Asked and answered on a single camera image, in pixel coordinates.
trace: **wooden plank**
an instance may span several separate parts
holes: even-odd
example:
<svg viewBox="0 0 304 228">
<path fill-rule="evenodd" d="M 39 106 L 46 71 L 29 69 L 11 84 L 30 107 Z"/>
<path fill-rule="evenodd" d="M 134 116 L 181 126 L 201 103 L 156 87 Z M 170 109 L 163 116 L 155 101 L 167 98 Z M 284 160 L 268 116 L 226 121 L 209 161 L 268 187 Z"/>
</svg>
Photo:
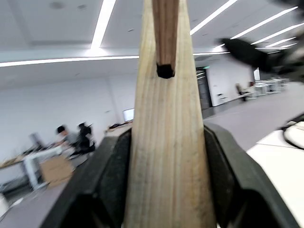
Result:
<svg viewBox="0 0 304 228">
<path fill-rule="evenodd" d="M 215 228 L 187 3 L 170 79 L 156 73 L 152 11 L 145 0 L 124 227 Z"/>
<path fill-rule="evenodd" d="M 152 0 L 156 62 L 175 70 L 179 0 Z"/>
</svg>

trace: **cardboard box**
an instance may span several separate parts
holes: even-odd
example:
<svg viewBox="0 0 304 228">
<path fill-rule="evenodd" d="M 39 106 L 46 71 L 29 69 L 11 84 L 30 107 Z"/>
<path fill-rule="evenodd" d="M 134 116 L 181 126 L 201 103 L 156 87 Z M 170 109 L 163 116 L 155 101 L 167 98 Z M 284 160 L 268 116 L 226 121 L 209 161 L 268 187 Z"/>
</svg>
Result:
<svg viewBox="0 0 304 228">
<path fill-rule="evenodd" d="M 64 156 L 58 156 L 40 164 L 42 176 L 49 188 L 70 180 L 73 175 L 73 166 Z"/>
</svg>

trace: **person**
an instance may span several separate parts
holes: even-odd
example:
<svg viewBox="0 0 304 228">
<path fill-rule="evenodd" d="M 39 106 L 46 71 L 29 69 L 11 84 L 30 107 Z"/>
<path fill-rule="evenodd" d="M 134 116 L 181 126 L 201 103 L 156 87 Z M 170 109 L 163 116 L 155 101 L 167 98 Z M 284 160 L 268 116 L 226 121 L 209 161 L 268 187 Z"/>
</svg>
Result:
<svg viewBox="0 0 304 228">
<path fill-rule="evenodd" d="M 57 134 L 62 137 L 62 140 L 57 143 L 57 145 L 62 145 L 67 143 L 71 146 L 75 146 L 78 142 L 78 135 L 74 132 L 69 132 L 64 125 L 57 128 Z"/>
<path fill-rule="evenodd" d="M 81 123 L 78 125 L 80 129 L 78 148 L 77 150 L 81 153 L 89 153 L 95 150 L 95 142 L 93 140 L 92 128 L 91 126 L 86 126 L 86 123 Z"/>
</svg>

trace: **man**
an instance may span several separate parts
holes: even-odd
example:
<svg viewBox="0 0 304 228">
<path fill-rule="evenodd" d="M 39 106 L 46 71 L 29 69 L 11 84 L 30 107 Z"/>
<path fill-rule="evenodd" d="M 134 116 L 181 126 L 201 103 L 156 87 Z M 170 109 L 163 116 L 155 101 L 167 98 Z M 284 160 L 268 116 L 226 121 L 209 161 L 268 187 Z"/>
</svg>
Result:
<svg viewBox="0 0 304 228">
<path fill-rule="evenodd" d="M 62 140 L 57 143 L 57 145 L 62 145 L 67 143 L 71 146 L 75 146 L 78 141 L 78 135 L 74 132 L 69 132 L 65 126 L 60 126 L 57 128 L 57 133 L 62 137 Z"/>
</svg>

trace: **black object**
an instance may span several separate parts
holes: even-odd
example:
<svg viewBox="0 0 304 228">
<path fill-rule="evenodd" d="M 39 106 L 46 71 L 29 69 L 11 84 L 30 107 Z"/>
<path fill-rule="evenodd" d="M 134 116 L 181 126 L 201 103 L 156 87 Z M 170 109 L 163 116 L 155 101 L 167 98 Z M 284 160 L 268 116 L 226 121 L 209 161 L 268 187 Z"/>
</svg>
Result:
<svg viewBox="0 0 304 228">
<path fill-rule="evenodd" d="M 169 79 L 171 77 L 174 77 L 175 72 L 172 69 L 171 64 L 165 64 L 165 65 L 157 64 L 157 75 L 158 77 Z"/>
<path fill-rule="evenodd" d="M 205 123 L 206 151 L 221 228 L 298 228 L 262 168 L 225 129 Z M 106 137 L 78 170 L 41 228 L 120 228 L 124 219 L 131 130 Z"/>
<path fill-rule="evenodd" d="M 230 52 L 230 55 L 242 63 L 246 63 L 254 69 L 259 68 L 267 73 L 273 71 L 269 55 L 257 50 L 256 45 L 251 45 L 249 42 L 241 39 L 223 38 L 220 42 L 225 44 L 224 48 Z"/>
<path fill-rule="evenodd" d="M 287 130 L 289 127 L 291 127 L 291 126 L 293 126 L 293 125 L 295 125 L 295 124 L 297 124 L 298 122 L 301 122 L 301 121 L 304 121 L 304 114 L 300 114 L 299 116 L 297 116 L 297 117 L 293 118 L 292 120 L 288 121 L 288 122 L 285 124 L 285 126 L 283 126 L 283 127 L 280 128 L 280 130 L 282 130 L 283 138 L 284 138 L 284 140 L 285 140 L 288 144 L 290 144 L 290 145 L 292 145 L 293 147 L 298 148 L 298 149 L 300 149 L 300 150 L 304 150 L 304 148 L 303 148 L 302 146 L 299 146 L 299 145 L 297 145 L 296 143 L 292 142 L 292 139 L 288 138 L 288 137 L 286 136 L 286 134 L 285 134 L 286 130 Z"/>
</svg>

